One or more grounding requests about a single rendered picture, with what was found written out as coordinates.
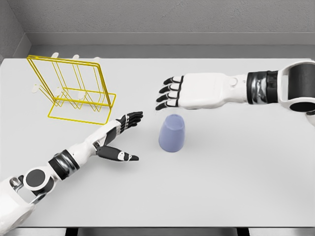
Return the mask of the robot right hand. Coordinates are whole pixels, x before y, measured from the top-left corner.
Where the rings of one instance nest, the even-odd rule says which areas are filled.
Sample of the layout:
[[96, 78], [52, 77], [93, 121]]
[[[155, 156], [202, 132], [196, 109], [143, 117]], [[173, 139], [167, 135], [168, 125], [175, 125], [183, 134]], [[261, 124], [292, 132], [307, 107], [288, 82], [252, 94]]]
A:
[[228, 76], [222, 73], [189, 73], [163, 82], [156, 110], [166, 108], [202, 109], [223, 104], [222, 89]]

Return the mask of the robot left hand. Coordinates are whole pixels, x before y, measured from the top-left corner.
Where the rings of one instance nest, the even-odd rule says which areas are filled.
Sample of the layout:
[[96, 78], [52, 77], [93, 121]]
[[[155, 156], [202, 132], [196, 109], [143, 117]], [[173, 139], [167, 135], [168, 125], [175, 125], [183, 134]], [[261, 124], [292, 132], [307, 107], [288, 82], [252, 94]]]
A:
[[86, 141], [95, 149], [94, 153], [101, 158], [118, 162], [138, 161], [138, 156], [110, 147], [109, 144], [125, 130], [137, 126], [142, 117], [142, 111], [123, 115], [120, 119], [112, 120], [103, 125]]

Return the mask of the lavender blue cup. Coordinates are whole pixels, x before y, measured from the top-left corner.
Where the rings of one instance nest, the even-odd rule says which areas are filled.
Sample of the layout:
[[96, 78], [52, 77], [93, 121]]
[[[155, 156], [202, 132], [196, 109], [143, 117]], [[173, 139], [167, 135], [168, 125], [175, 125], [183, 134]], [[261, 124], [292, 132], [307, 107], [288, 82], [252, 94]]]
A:
[[167, 152], [179, 151], [185, 142], [185, 122], [182, 116], [171, 114], [162, 124], [159, 134], [159, 145]]

